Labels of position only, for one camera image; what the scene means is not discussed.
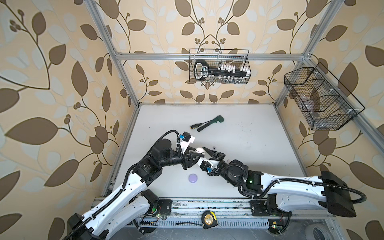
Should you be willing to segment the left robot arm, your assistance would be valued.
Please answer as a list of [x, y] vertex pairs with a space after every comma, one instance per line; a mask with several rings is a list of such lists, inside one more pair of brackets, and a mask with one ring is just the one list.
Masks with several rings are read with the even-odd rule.
[[159, 197], [148, 186], [162, 173], [163, 168], [181, 165], [184, 170], [193, 167], [206, 154], [203, 148], [193, 148], [189, 133], [176, 135], [176, 148], [162, 135], [145, 156], [133, 164], [120, 184], [101, 203], [83, 215], [74, 214], [68, 221], [66, 240], [109, 240], [128, 223], [142, 215], [152, 215], [159, 207]]

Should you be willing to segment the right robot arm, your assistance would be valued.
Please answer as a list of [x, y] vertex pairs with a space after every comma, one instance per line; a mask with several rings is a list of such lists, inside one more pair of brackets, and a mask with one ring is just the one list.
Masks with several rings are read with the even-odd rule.
[[330, 214], [354, 218], [354, 205], [367, 200], [367, 196], [348, 187], [340, 178], [328, 171], [319, 176], [284, 177], [252, 171], [239, 160], [226, 163], [225, 154], [206, 147], [197, 148], [198, 164], [210, 177], [221, 177], [245, 198], [258, 215], [279, 217], [281, 223], [271, 223], [269, 232], [283, 234], [295, 210], [326, 209]]

